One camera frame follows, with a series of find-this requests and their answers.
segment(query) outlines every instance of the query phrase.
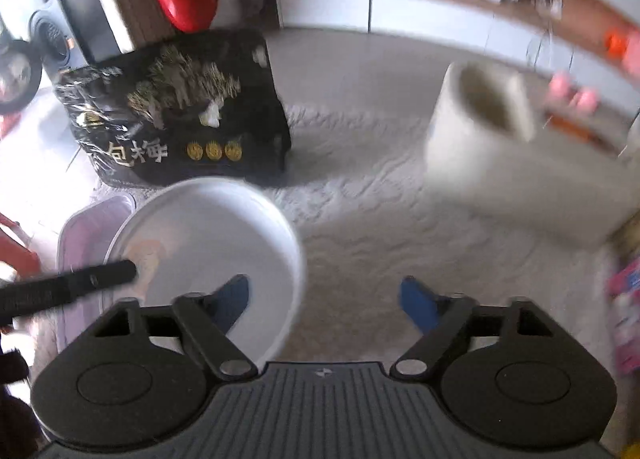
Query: floor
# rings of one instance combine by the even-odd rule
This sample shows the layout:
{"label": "floor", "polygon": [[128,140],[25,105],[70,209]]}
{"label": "floor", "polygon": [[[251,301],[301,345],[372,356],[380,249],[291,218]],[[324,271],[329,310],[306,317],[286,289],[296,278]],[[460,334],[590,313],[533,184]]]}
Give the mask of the floor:
{"label": "floor", "polygon": [[[428,42],[324,30],[265,33],[284,103],[430,115],[452,61],[480,58]],[[63,107],[44,89],[0,142],[0,212],[19,220],[44,269],[56,269],[65,221],[92,200],[95,173],[73,139]]]}

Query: white fluffy rug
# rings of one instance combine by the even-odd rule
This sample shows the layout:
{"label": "white fluffy rug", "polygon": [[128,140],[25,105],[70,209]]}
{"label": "white fluffy rug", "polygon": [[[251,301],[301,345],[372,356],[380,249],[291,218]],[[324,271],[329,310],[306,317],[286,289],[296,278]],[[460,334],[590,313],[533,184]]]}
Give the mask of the white fluffy rug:
{"label": "white fluffy rug", "polygon": [[[485,304],[528,296],[611,370],[606,248],[572,248],[435,196],[423,179],[429,118],[301,106],[287,115],[289,184],[266,192],[302,236],[308,289],[282,359],[388,366],[419,336],[397,300],[402,277],[414,275]],[[112,192],[102,185],[97,198]],[[622,442],[619,412],[605,439],[612,449]]]}

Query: red chair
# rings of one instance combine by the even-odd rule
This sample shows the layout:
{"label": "red chair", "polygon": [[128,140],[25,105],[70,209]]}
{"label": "red chair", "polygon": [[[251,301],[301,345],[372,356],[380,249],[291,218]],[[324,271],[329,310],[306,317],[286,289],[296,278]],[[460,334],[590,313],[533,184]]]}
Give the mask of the red chair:
{"label": "red chair", "polygon": [[[0,214],[0,224],[12,231],[20,229],[18,222],[14,222],[2,214]],[[40,259],[37,254],[15,242],[2,230],[0,230],[0,262],[13,267],[21,279],[39,275],[41,271]]]}

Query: white plastic bowl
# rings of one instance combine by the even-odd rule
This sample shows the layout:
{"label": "white plastic bowl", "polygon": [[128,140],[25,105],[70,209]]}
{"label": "white plastic bowl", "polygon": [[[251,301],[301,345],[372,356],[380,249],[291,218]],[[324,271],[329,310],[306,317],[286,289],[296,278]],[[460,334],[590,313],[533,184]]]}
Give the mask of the white plastic bowl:
{"label": "white plastic bowl", "polygon": [[258,188],[220,177],[183,181],[140,207],[116,235],[107,259],[138,266],[133,286],[105,293],[167,305],[185,293],[212,293],[237,274],[250,280],[249,306],[228,337],[259,368],[284,344],[302,301],[306,262],[295,230]]}

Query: black snack bag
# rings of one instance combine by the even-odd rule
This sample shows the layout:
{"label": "black snack bag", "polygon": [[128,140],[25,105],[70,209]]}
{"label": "black snack bag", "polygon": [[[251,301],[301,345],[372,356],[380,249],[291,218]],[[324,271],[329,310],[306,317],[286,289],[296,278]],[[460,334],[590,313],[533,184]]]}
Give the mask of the black snack bag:
{"label": "black snack bag", "polygon": [[266,42],[253,30],[177,36],[62,73],[54,92],[113,187],[212,174],[262,182],[281,174],[291,147]]}

